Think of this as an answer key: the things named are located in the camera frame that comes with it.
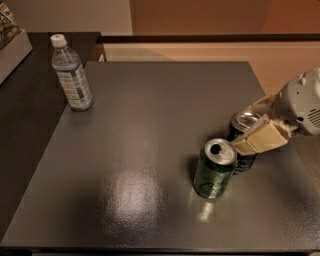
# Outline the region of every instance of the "bottle cap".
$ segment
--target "bottle cap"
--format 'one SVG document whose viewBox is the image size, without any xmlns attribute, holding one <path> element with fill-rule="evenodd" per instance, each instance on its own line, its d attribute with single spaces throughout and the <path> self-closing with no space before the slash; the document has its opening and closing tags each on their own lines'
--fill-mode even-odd
<svg viewBox="0 0 320 256">
<path fill-rule="evenodd" d="M 61 48 L 67 45 L 67 41 L 62 34 L 55 34 L 51 37 L 52 46 L 54 48 Z"/>
</svg>

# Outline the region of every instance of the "plastic bottle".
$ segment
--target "plastic bottle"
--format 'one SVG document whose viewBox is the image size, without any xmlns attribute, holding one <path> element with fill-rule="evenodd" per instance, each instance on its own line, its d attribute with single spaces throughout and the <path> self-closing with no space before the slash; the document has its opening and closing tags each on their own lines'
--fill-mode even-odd
<svg viewBox="0 0 320 256">
<path fill-rule="evenodd" d="M 73 111 L 86 111 L 93 104 L 91 91 L 79 55 L 67 45 L 62 34 L 51 37 L 55 48 L 52 66 Z"/>
</svg>

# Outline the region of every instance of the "can lid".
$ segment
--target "can lid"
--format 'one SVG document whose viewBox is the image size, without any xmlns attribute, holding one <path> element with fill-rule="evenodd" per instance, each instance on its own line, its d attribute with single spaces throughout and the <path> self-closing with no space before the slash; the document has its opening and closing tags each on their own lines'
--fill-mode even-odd
<svg viewBox="0 0 320 256">
<path fill-rule="evenodd" d="M 233 145 L 224 139 L 213 139 L 204 146 L 206 156 L 212 162 L 220 165 L 234 163 L 237 159 L 237 151 Z"/>
<path fill-rule="evenodd" d="M 261 116 L 252 110 L 244 110 L 236 113 L 231 118 L 231 124 L 241 132 L 248 131 Z"/>
</svg>

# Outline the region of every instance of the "gray table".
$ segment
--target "gray table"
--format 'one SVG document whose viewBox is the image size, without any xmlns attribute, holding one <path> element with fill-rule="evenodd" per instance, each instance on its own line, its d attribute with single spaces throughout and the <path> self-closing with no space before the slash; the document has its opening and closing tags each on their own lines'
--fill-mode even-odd
<svg viewBox="0 0 320 256">
<path fill-rule="evenodd" d="M 247 63 L 89 63 L 94 106 L 69 108 L 3 248 L 311 252 L 320 200 L 289 144 L 216 201 L 192 179 L 200 148 L 263 96 Z"/>
</svg>

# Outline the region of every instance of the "aluminum can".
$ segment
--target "aluminum can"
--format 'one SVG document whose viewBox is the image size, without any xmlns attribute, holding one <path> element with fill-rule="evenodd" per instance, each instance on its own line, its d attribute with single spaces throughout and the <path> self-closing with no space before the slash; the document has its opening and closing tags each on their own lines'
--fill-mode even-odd
<svg viewBox="0 0 320 256">
<path fill-rule="evenodd" d="M 205 198 L 221 196 L 237 165 L 237 151 L 224 139 L 213 139 L 201 149 L 194 188 Z"/>
<path fill-rule="evenodd" d="M 252 110 L 244 110 L 234 114 L 230 120 L 230 127 L 227 136 L 228 141 L 233 141 L 238 136 L 248 131 L 260 118 L 260 115 Z M 257 154 L 242 156 L 238 154 L 238 166 L 233 174 L 239 174 L 241 172 L 249 170 Z"/>
</svg>

